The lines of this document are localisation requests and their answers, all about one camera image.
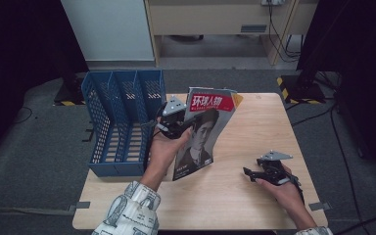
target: white cabinet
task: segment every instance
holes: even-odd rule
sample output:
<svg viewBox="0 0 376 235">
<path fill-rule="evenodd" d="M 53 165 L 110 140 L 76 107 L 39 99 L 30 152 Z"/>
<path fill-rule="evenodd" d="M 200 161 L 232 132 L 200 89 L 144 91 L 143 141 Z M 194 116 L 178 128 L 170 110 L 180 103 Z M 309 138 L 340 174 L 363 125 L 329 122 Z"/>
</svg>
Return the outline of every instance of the white cabinet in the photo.
<svg viewBox="0 0 376 235">
<path fill-rule="evenodd" d="M 144 0 L 62 0 L 86 61 L 154 61 Z"/>
</svg>

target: blue basket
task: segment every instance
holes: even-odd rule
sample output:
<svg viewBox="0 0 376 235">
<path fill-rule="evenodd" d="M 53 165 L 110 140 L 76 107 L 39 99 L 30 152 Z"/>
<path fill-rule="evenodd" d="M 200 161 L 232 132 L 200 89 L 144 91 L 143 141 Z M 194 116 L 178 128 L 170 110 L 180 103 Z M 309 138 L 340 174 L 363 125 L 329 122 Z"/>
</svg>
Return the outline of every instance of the blue basket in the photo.
<svg viewBox="0 0 376 235">
<path fill-rule="evenodd" d="M 138 176 L 154 119 L 165 101 L 161 70 L 90 71 L 82 92 L 96 133 L 89 167 L 99 176 Z"/>
</svg>

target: hand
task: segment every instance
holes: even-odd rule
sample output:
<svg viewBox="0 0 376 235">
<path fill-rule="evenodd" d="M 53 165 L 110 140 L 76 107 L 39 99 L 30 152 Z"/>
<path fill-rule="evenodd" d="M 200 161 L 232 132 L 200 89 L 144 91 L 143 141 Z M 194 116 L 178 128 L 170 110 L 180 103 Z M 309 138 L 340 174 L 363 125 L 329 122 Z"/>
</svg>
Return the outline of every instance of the hand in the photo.
<svg viewBox="0 0 376 235">
<path fill-rule="evenodd" d="M 283 165 L 283 167 L 292 174 L 292 171 L 288 167 L 285 165 Z M 298 189 L 293 183 L 287 182 L 280 186 L 275 186 L 260 178 L 257 179 L 256 182 L 276 198 L 280 206 L 282 206 L 292 220 L 294 220 L 298 230 L 316 227 L 315 221 L 306 210 Z"/>
<path fill-rule="evenodd" d="M 154 139 L 151 145 L 151 159 L 140 182 L 157 191 L 175 159 L 176 153 L 181 149 L 191 136 L 191 128 L 186 129 L 179 139 L 168 139 L 155 128 Z"/>
</svg>

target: magazine cover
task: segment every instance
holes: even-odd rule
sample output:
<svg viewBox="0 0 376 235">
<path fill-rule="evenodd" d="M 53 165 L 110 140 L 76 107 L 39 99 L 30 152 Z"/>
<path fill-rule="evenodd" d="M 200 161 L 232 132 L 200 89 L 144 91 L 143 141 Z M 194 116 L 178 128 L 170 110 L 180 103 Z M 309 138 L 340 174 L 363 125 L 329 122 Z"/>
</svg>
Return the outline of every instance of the magazine cover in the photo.
<svg viewBox="0 0 376 235">
<path fill-rule="evenodd" d="M 176 155 L 173 180 L 213 163 L 213 146 L 242 100 L 234 90 L 190 87 L 185 120 L 196 120 L 190 140 Z"/>
</svg>

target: gray floor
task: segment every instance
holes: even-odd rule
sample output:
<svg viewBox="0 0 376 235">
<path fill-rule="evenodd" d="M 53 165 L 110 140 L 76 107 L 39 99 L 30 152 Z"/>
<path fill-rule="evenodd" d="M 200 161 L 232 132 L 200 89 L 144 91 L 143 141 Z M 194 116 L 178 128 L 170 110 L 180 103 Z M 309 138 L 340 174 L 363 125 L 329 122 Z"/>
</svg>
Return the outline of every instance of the gray floor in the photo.
<svg viewBox="0 0 376 235">
<path fill-rule="evenodd" d="M 188 86 L 197 85 L 228 87 L 239 92 L 280 94 L 276 77 L 298 74 L 294 71 L 296 63 L 279 62 L 276 66 L 270 66 L 262 53 L 259 39 L 255 37 L 206 36 L 203 41 L 196 42 L 167 38 L 164 44 L 160 69 L 164 70 L 168 93 L 186 92 Z M 0 208 L 65 212 L 79 200 L 88 170 L 86 164 L 94 145 L 94 142 L 82 140 L 88 138 L 86 129 L 92 126 L 85 106 L 53 106 L 53 99 L 61 85 L 62 80 L 56 79 L 29 90 L 24 101 L 28 109 L 20 110 L 14 120 L 20 123 L 14 124 L 2 139 Z M 327 97 L 332 97 L 330 89 L 321 87 Z M 291 123 L 297 123 L 327 111 L 332 105 L 333 101 L 330 100 L 322 105 L 298 105 L 293 108 L 285 104 L 285 109 L 290 108 L 287 113 Z M 374 218 L 376 163 L 358 156 L 357 147 L 342 117 L 336 112 L 332 116 L 349 165 L 361 217 L 364 220 Z M 338 233 L 359 223 L 349 173 L 330 113 L 297 124 L 294 131 L 321 201 L 332 206 L 332 210 L 325 212 L 331 229 Z M 71 221 L 72 215 L 0 213 L 0 234 L 90 233 L 75 230 Z M 376 222 L 366 225 L 366 228 L 369 234 L 376 234 Z M 279 231 L 279 234 L 294 232 Z M 244 231 L 223 234 L 255 233 Z M 367 233 L 357 228 L 347 234 Z"/>
</svg>

